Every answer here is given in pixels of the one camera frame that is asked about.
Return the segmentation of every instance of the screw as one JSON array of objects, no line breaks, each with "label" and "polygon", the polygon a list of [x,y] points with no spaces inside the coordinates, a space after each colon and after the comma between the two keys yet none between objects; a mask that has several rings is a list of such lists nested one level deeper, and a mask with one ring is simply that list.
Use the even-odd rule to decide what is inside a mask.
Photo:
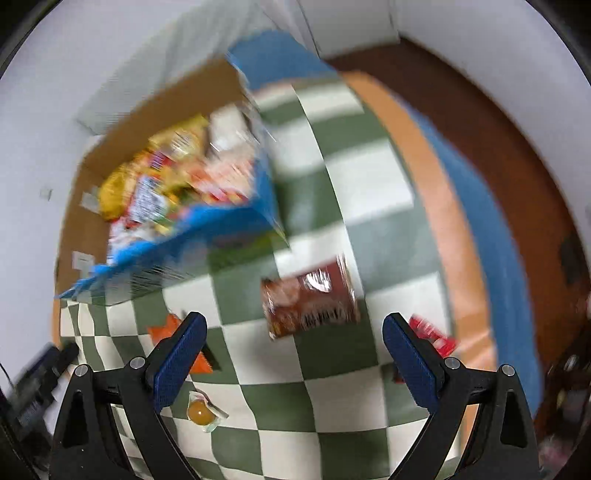
[{"label": "screw", "polygon": [[501,371],[507,376],[507,377],[512,377],[513,375],[515,375],[515,368],[513,368],[510,365],[503,365],[501,367]]},{"label": "screw", "polygon": [[451,368],[452,370],[457,370],[458,368],[460,368],[461,363],[457,358],[453,356],[448,356],[445,359],[445,365],[446,367]]},{"label": "screw", "polygon": [[88,372],[88,365],[78,365],[78,367],[76,367],[76,370],[74,370],[74,374],[77,377],[84,377],[87,372]]},{"label": "screw", "polygon": [[138,370],[142,368],[146,364],[146,359],[143,356],[137,356],[131,359],[129,362],[129,366],[134,370]]}]

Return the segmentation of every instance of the green and white checkered mat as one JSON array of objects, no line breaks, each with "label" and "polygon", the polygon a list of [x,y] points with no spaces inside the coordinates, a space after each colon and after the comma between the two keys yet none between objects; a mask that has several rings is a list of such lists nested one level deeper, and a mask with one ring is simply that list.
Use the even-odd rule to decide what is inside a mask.
[{"label": "green and white checkered mat", "polygon": [[[150,353],[147,327],[163,325],[168,312],[201,312],[219,368],[187,377],[162,416],[202,478],[386,478],[427,412],[392,381],[382,321],[416,313],[453,330],[424,208],[396,145],[340,80],[274,87],[256,101],[277,141],[272,160],[290,249],[111,307],[63,303],[62,338],[75,340],[79,362],[94,370],[119,368]],[[273,342],[260,278],[343,253],[363,321]],[[187,419],[195,388],[229,413],[211,434]],[[134,469],[150,478],[123,409],[114,410]],[[448,458],[458,451],[456,441]]]}]

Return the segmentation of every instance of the cardboard box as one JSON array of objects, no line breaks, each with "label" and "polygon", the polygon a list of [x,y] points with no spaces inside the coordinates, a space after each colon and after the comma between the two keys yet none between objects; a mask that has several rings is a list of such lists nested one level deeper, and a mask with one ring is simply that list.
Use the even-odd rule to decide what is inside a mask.
[{"label": "cardboard box", "polygon": [[146,100],[122,119],[82,160],[72,185],[56,262],[61,298],[111,305],[244,261],[283,241],[266,158],[256,174],[257,195],[247,205],[213,210],[209,223],[159,242],[133,261],[107,267],[109,224],[98,213],[96,192],[120,164],[156,132],[200,113],[245,99],[238,72],[224,59],[209,62]]}]

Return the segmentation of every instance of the wooden floor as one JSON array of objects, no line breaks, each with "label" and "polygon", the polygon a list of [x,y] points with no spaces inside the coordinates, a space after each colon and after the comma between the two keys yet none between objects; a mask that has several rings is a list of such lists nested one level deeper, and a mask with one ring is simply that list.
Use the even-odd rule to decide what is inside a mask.
[{"label": "wooden floor", "polygon": [[498,199],[523,257],[537,345],[546,370],[584,322],[589,276],[567,286],[560,244],[574,232],[556,185],[529,143],[476,86],[410,41],[330,61],[373,75],[426,115],[484,176]]}]

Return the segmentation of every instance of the blue gripper pad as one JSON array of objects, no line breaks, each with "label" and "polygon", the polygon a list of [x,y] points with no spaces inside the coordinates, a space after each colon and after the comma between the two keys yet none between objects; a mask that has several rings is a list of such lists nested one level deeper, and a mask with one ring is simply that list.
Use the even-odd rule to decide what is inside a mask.
[{"label": "blue gripper pad", "polygon": [[435,375],[407,334],[404,333],[402,327],[397,323],[394,318],[395,315],[405,322],[399,313],[388,315],[384,319],[382,326],[384,343],[406,382],[414,401],[418,406],[426,408],[433,415],[437,411],[439,404]]},{"label": "blue gripper pad", "polygon": [[190,322],[180,339],[170,348],[162,366],[154,376],[154,410],[158,413],[173,404],[185,378],[191,370],[197,355],[205,345],[207,338],[207,322],[205,317],[197,312],[191,312],[182,324],[180,330]]}]

